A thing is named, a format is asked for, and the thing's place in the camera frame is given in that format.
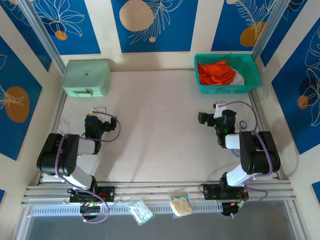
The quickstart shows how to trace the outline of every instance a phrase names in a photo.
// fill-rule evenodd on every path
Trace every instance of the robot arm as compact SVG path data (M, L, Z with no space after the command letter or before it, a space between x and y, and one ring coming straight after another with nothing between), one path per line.
M104 132L115 130L117 120L112 117L110 122L102 122L97 116L88 114L84 122L85 139L77 134L69 134L63 141L58 159L58 172L71 184L95 194L103 194L107 202L112 202L114 187L98 187L95 177L83 171L77 165L77 159L81 155L97 155L101 148L102 135ZM36 163L39 172L50 176L56 175L55 163L61 140L61 134L49 134ZM71 194L71 203L86 202L85 199L91 196L75 188L69 189L68 193Z
M39 172L55 176L55 162L61 134L50 133L38 157L36 166ZM58 160L58 172L72 184L90 189L95 178L85 173L78 165L77 158L83 154L94 154L95 142L80 139L79 135L69 134L63 142Z
M262 144L250 131L235 133L236 113L232 110L223 110L221 116L199 112L198 121L200 124L207 123L208 127L214 127L218 144L224 149L240 150L240 165L234 170L226 173L226 181L230 187L240 187L258 174L267 174L270 171L266 153ZM280 169L280 158L269 131L258 133L265 144L272 162L272 171Z

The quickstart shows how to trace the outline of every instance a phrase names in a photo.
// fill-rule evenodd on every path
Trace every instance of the metal frame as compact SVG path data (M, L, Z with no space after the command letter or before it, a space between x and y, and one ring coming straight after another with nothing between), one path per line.
M291 0L277 0L277 3L272 10L268 21L266 22L262 33L260 34L253 50L252 58L255 61L260 57L262 51L264 50L267 42L269 41L271 35L274 33L277 24L279 23L282 15L284 14L286 8L288 7Z
M54 62L57 67L57 70L63 76L65 73L66 66L62 61L60 54L53 43L51 37L49 36L45 26L43 25L41 19L39 18L37 12L35 11L32 3L29 0L18 0L18 5L25 15L25 18L30 23L33 31L35 32L36 36L39 38L40 42L42 43L43 47L49 54L50 58Z
M290 0L278 1L274 10L272 11L269 20L267 21L264 31L260 35L256 46L252 51L252 57L256 59L260 56L262 50L267 44L270 36L276 28L283 12L288 6ZM35 31L36 35L40 39L41 43L49 53L52 61L57 66L59 72L63 75L65 72L65 65L60 58L59 52L53 44L46 28L42 24L39 16L29 0L18 0L19 6ZM257 92L255 90L249 92L251 104L258 115L258 124L262 130L266 129L264 125L265 116L259 102ZM59 106L56 111L55 120L52 126L52 132L56 132L60 117L66 101L66 94L61 94ZM41 183L42 175L39 174L36 182L36 186L28 186L24 198L22 200L22 214L17 226L17 231L13 236L13 239L24 240L27 236L28 228L31 222L33 214L40 213L39 209L75 209L78 208L77 204L69 203L69 195L66 190L69 188L68 185L61 182L56 183ZM296 239L307 240L310 239L309 233L305 226L301 213L297 205L297 199L293 191L292 185L284 174L283 169L277 173L277 177L274 180L266 181L253 181L248 183L248 186L267 190L268 197L266 201L284 201L290 223ZM141 194L144 200L148 204L156 204L164 207L164 204L168 203L168 191L171 189L185 187L188 188L191 201L196 206L205 205L217 205L216 201L205 201L203 194L199 191L199 185L203 182L191 181L191 182L99 182L100 186L114 186L115 187L115 198L113 207L122 206L124 202L130 198ZM218 184L217 181L210 182L212 184ZM261 192L249 191L249 201L257 201L263 195Z
M148 208L153 214L173 214L172 208L169 203L165 204L148 204ZM221 202L196 202L192 204L193 212L198 213L222 213L224 211ZM87 213L88 215L96 216L98 214L107 213L106 206L101 206L100 210ZM63 216L79 216L79 206L71 205L54 205L54 206L37 206L33 208L33 217L63 217ZM127 204L113 204L110 205L110 216L114 215L130 215L130 209Z

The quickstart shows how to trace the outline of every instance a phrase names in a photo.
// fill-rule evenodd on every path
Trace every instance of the mint green box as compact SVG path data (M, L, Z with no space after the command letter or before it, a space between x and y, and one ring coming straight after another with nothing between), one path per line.
M110 78L106 59L71 60L66 65L62 87L70 97L102 97L108 93Z

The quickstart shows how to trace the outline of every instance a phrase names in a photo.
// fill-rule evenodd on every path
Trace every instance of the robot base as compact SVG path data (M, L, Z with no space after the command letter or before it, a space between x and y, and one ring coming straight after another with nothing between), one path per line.
M232 186L222 190L219 184L203 184L203 194L205 200L233 200L246 199L244 194L247 189L242 186Z
M70 203L87 203L87 202L101 203L101 201L98 198L85 192L81 192L81 191L76 192L73 189L69 189L67 192L70 194L70 200L69 200ZM114 186L97 186L96 194L102 197L106 202L113 203L115 198L115 187Z

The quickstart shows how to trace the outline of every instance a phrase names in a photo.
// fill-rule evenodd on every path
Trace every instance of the green plastic container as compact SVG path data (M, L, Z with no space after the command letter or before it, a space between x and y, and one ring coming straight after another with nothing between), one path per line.
M111 72L106 59L71 60L62 87L70 97L102 97L108 93Z
M244 85L202 85L199 80L198 63L214 64L226 60L227 64L237 70L244 78ZM245 94L260 86L260 77L254 60L249 54L196 54L194 56L195 77L204 94Z

